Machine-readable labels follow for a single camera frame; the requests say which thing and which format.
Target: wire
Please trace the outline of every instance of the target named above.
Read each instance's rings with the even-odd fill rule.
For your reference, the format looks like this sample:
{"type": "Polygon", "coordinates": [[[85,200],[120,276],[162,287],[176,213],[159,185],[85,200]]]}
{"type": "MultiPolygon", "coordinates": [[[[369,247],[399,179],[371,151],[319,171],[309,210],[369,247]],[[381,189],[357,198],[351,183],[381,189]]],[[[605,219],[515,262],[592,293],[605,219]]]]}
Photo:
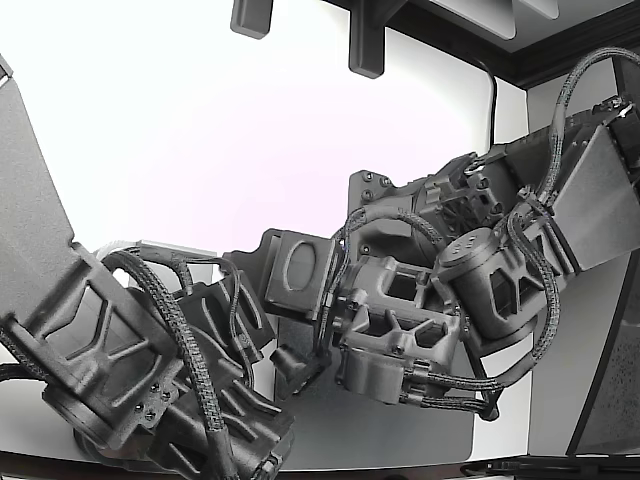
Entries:
{"type": "Polygon", "coordinates": [[[489,149],[493,147],[496,143],[496,107],[498,104],[498,81],[496,80],[496,76],[493,74],[491,69],[487,66],[479,58],[475,58],[474,60],[478,65],[482,67],[482,69],[489,75],[489,79],[491,80],[491,103],[489,106],[489,149]]]}
{"type": "Polygon", "coordinates": [[[0,365],[0,382],[7,380],[41,380],[19,363],[3,363],[0,365]]]}
{"type": "Polygon", "coordinates": [[[509,237],[525,256],[527,262],[531,263],[539,272],[547,301],[547,319],[544,330],[535,346],[518,360],[511,368],[498,375],[487,379],[472,379],[456,377],[452,375],[426,373],[426,379],[437,385],[457,388],[460,390],[473,391],[495,391],[509,387],[524,377],[542,359],[558,330],[560,323],[560,293],[555,280],[555,275],[546,258],[536,250],[522,230],[524,217],[516,207],[508,217],[507,230],[509,237]]]}
{"type": "MultiPolygon", "coordinates": [[[[229,303],[229,331],[231,333],[231,339],[233,341],[234,347],[238,351],[238,354],[242,358],[242,363],[244,364],[244,370],[246,372],[246,384],[249,388],[253,388],[255,384],[255,375],[253,373],[253,366],[251,364],[251,360],[245,351],[246,345],[242,344],[242,340],[238,335],[237,325],[240,325],[240,328],[244,328],[242,321],[238,318],[238,302],[240,300],[240,290],[242,289],[242,281],[240,279],[240,272],[235,264],[225,258],[220,257],[184,257],[183,260],[186,263],[192,264],[206,264],[206,265],[218,265],[221,269],[226,270],[228,274],[231,275],[233,279],[233,292],[230,295],[230,303],[229,303]]],[[[256,349],[253,344],[253,340],[249,335],[244,334],[244,341],[248,343],[248,346],[256,349]]]]}
{"type": "Polygon", "coordinates": [[[562,146],[564,142],[565,123],[567,116],[567,107],[571,100],[573,92],[584,75],[584,73],[595,63],[612,57],[621,57],[630,61],[636,66],[640,66],[640,55],[617,47],[604,47],[585,56],[575,68],[571,71],[565,80],[556,107],[553,112],[553,119],[549,128],[549,143],[551,145],[551,163],[547,171],[547,175],[540,184],[537,193],[538,198],[543,205],[550,206],[553,203],[553,189],[555,188],[558,174],[560,172],[560,163],[562,160],[562,146]]]}
{"type": "Polygon", "coordinates": [[[0,328],[0,343],[9,350],[9,353],[18,360],[19,364],[29,372],[33,378],[44,380],[49,384],[55,383],[55,379],[49,375],[49,373],[47,373],[29,354],[22,351],[22,349],[15,344],[11,337],[9,337],[2,328],[0,328]]]}
{"type": "Polygon", "coordinates": [[[222,418],[209,369],[180,306],[156,274],[136,255],[125,250],[116,251],[107,255],[103,263],[112,272],[120,268],[129,274],[147,292],[169,326],[169,331],[180,348],[203,416],[209,449],[215,460],[211,462],[211,466],[221,478],[238,479],[229,432],[222,418]]]}

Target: ceiling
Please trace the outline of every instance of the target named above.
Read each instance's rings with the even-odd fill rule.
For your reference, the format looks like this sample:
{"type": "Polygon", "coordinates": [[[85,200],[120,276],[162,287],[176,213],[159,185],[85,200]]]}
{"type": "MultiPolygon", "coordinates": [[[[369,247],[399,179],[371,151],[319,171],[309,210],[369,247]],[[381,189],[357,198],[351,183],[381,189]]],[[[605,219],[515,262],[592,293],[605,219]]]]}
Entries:
{"type": "MultiPolygon", "coordinates": [[[[557,0],[556,19],[549,19],[527,0],[411,0],[421,8],[458,25],[509,53],[533,45],[633,0],[557,0]],[[501,38],[515,35],[512,39],[501,38]]],[[[556,4],[551,0],[549,5],[556,4]]]]}

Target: dark gray plastic part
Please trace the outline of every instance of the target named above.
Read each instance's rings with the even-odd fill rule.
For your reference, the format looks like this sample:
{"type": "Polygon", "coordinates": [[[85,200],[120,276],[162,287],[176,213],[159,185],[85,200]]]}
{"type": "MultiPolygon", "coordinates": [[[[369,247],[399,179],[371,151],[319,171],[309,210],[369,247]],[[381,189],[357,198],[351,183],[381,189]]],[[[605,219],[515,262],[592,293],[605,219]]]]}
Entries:
{"type": "Polygon", "coordinates": [[[18,85],[0,87],[0,319],[31,318],[79,261],[18,85]]]}
{"type": "Polygon", "coordinates": [[[271,29],[273,0],[235,0],[231,30],[247,37],[264,38],[271,29]]]}
{"type": "Polygon", "coordinates": [[[349,69],[368,78],[384,73],[385,26],[408,0],[354,0],[349,69]]]}

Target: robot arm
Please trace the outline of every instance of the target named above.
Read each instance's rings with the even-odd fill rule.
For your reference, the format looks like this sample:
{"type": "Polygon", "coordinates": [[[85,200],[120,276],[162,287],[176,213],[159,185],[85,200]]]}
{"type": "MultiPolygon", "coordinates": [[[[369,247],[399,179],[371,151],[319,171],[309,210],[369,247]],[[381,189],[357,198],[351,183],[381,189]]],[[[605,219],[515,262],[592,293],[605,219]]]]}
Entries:
{"type": "Polygon", "coordinates": [[[349,391],[493,420],[501,391],[549,347],[566,284],[640,247],[640,117],[620,96],[404,187],[354,174],[332,238],[270,230],[255,252],[223,258],[145,243],[96,256],[73,243],[17,85],[0,75],[0,341],[26,372],[2,378],[45,381],[45,402],[104,463],[273,478],[293,419],[252,389],[251,365],[274,338],[269,315],[314,332],[311,352],[280,345],[271,357],[282,397],[304,394],[335,347],[349,391]],[[549,133],[564,140],[561,163],[546,160],[549,133]],[[181,290],[147,263],[173,268],[181,290]],[[187,263],[227,276],[192,285],[187,263]],[[123,288],[116,269],[140,288],[123,288]],[[527,337],[538,317],[535,348],[486,378],[482,357],[527,337]],[[452,375],[460,344],[475,378],[452,375]]]}

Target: bracket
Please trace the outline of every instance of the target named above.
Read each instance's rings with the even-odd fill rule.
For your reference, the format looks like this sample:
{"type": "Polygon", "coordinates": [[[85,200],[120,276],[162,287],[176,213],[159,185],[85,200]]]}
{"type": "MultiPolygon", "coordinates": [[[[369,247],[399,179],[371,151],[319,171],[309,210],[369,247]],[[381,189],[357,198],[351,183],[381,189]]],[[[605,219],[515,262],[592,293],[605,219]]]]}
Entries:
{"type": "Polygon", "coordinates": [[[354,0],[349,69],[368,78],[384,73],[385,27],[408,0],[354,0]]]}
{"type": "Polygon", "coordinates": [[[260,40],[271,29],[273,0],[234,0],[231,30],[260,40]]]}
{"type": "MultiPolygon", "coordinates": [[[[368,78],[384,73],[385,27],[409,0],[352,0],[349,69],[368,78]]],[[[264,38],[271,29],[273,0],[234,0],[231,30],[264,38]]]]}

